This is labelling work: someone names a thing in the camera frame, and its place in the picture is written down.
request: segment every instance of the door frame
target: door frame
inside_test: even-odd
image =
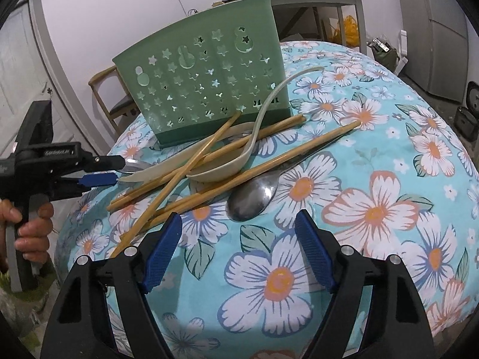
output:
[[[34,37],[37,41],[40,56],[42,57],[46,72],[57,90],[58,97],[80,133],[94,149],[95,154],[106,155],[110,151],[110,147],[78,99],[53,47],[45,21],[42,0],[19,0],[17,5],[26,2],[30,9]]]

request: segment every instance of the finger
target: finger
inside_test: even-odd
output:
[[[53,223],[50,219],[35,219],[22,225],[18,230],[21,237],[44,237],[53,230]]]
[[[42,219],[51,219],[53,217],[53,205],[50,202],[42,205],[38,209],[38,215]]]
[[[22,214],[15,209],[10,201],[2,200],[0,202],[0,222],[9,221],[11,223],[19,223],[22,221]]]
[[[46,263],[48,260],[47,252],[26,252],[23,254],[23,258],[30,262]]]
[[[15,248],[20,252],[47,251],[50,242],[47,237],[21,237],[15,240]]]

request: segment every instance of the white wall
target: white wall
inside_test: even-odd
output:
[[[42,4],[65,74],[112,145],[116,140],[113,129],[93,99],[88,81],[112,66],[112,58],[126,48],[184,17],[183,10],[177,0],[42,0]]]
[[[479,36],[467,17],[466,21],[468,22],[469,35],[468,83],[474,81],[479,84]]]
[[[186,11],[209,8],[220,0],[181,0]],[[109,144],[111,125],[94,100],[88,80],[112,66],[129,46],[184,17],[178,0],[42,0],[46,24],[60,63],[79,100]],[[363,0],[366,29],[389,37],[397,47],[402,29],[399,0]],[[107,107],[121,98],[118,90],[102,96]]]

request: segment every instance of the yellow plastic bag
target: yellow plastic bag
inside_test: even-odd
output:
[[[359,30],[358,24],[356,19],[351,15],[347,16],[344,19],[344,32],[346,33],[346,45],[348,47],[359,47]],[[334,35],[332,37],[333,43],[342,44],[341,43],[341,30],[339,29],[339,21],[338,26],[334,30]]]

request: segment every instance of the human hand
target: human hand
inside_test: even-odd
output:
[[[46,263],[48,260],[47,250],[50,242],[47,235],[53,230],[53,205],[44,204],[38,210],[38,218],[24,224],[19,229],[19,238],[15,241],[15,248],[23,253],[23,257],[30,262]],[[6,222],[19,223],[22,215],[8,200],[0,202],[0,271],[6,272],[8,264],[6,260],[7,247],[5,243]]]

